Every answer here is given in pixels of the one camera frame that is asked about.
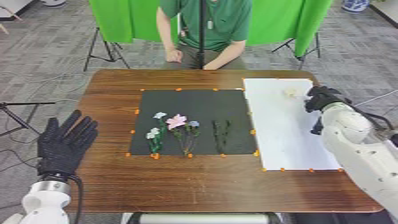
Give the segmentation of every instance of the wooden table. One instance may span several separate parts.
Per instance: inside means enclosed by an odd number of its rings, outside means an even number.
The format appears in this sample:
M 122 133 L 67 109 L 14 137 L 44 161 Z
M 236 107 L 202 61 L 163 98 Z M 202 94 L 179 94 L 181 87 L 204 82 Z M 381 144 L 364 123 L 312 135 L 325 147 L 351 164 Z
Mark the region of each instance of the wooden table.
M 78 175 L 85 212 L 376 212 L 381 207 L 346 174 L 262 172 L 259 157 L 126 157 L 140 89 L 241 88 L 243 77 L 307 78 L 301 71 L 101 70 L 79 109 L 99 122 L 99 137 Z

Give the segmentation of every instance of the light stand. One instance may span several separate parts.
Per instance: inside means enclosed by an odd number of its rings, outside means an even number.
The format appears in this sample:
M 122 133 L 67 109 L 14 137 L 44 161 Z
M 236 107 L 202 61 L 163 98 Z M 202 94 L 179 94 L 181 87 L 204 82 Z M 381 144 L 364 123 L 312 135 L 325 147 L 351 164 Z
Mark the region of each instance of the light stand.
M 204 34 L 206 34 L 206 0 L 198 1 L 198 52 L 197 63 L 198 69 L 204 68 Z
M 40 105 L 47 105 L 47 104 L 55 104 L 55 102 L 44 102 L 44 103 L 0 103 L 0 110 L 8 115 L 8 117 L 15 121 L 15 123 L 19 124 L 19 127 L 15 127 L 12 130 L 7 130 L 3 133 L 0 133 L 0 137 L 5 136 L 5 135 L 8 135 L 10 133 L 14 133 L 15 131 L 19 131 L 21 129 L 31 130 L 33 133 L 37 135 L 40 135 L 39 131 L 30 126 L 30 121 L 31 121 L 33 114 L 35 114 L 35 111 L 37 111 L 39 106 Z M 23 119 L 17 117 L 17 115 L 8 110 L 7 106 L 26 106 L 26 105 L 33 105 L 33 109 L 31 109 L 31 112 L 28 114 L 28 119 L 26 119 L 26 121 L 23 121 Z
M 117 43 L 108 43 L 102 40 L 102 45 L 104 45 L 104 49 L 106 49 L 108 58 L 102 58 L 102 57 L 92 55 L 97 36 L 99 36 L 99 28 L 95 28 L 95 34 L 94 34 L 94 38 L 92 38 L 92 42 L 90 42 L 90 50 L 88 50 L 88 55 L 86 55 L 86 59 L 85 59 L 83 71 L 86 71 L 90 58 L 101 59 L 106 62 L 117 62 L 117 60 L 120 60 L 122 64 L 126 65 L 126 68 L 129 69 L 127 62 L 126 62 L 126 60 L 122 58 L 122 55 L 120 55 L 120 52 L 118 52 L 118 49 L 122 49 L 122 48 L 120 48 L 120 45 Z
M 291 38 L 291 39 L 285 41 L 285 43 L 277 47 L 277 49 L 271 51 L 271 53 L 275 53 L 282 47 L 287 47 L 287 49 L 289 49 L 291 52 L 294 53 L 294 50 L 293 50 L 293 48 L 291 48 L 291 46 L 289 46 L 289 43 L 291 43 L 293 41 L 294 41 L 294 38 Z M 316 43 L 314 49 L 312 49 L 310 51 L 305 50 L 305 53 L 303 53 L 301 57 L 296 57 L 296 56 L 294 56 L 296 60 L 300 61 L 300 67 L 298 67 L 298 70 L 301 70 L 307 55 L 316 51 L 316 52 L 317 52 L 317 58 L 319 58 L 319 56 L 321 56 L 321 55 L 319 55 L 319 34 L 317 34 L 317 33 L 316 33 L 316 35 L 314 35 L 314 43 Z

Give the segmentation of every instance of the pink flower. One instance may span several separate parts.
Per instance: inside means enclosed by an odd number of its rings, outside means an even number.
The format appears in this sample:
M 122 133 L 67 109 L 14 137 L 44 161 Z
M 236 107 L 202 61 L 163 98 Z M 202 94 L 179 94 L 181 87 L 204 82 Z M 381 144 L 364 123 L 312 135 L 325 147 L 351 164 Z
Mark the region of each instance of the pink flower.
M 174 116 L 174 118 L 166 119 L 165 123 L 168 124 L 168 130 L 179 126 L 184 125 L 186 117 L 179 114 Z

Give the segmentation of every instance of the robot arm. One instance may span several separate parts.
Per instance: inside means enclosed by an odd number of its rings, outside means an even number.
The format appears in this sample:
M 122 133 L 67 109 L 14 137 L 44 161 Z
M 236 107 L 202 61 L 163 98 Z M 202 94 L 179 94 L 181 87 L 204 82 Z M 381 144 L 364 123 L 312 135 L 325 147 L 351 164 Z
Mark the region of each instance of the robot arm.
M 321 111 L 321 140 L 349 179 L 398 217 L 398 148 L 392 139 L 374 137 L 374 125 L 325 87 L 314 87 L 307 111 Z
M 15 214 L 3 224 L 69 224 L 63 212 L 70 201 L 67 180 L 72 179 L 81 188 L 74 171 L 97 136 L 97 123 L 85 117 L 76 124 L 79 116 L 79 111 L 74 111 L 60 126 L 55 118 L 47 121 L 46 131 L 37 140 L 37 154 L 42 158 L 37 167 L 40 181 L 31 185 L 21 202 L 26 216 Z

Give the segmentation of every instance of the person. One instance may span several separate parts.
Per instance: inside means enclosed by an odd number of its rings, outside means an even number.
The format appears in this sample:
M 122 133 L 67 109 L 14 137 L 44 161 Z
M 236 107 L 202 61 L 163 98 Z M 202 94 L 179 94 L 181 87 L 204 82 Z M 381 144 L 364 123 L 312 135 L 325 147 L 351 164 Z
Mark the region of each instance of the person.
M 179 44 L 170 35 L 170 19 L 181 14 Z M 206 0 L 204 70 L 245 69 L 241 53 L 248 37 L 252 0 Z M 159 0 L 156 13 L 165 47 L 165 69 L 197 69 L 198 1 Z

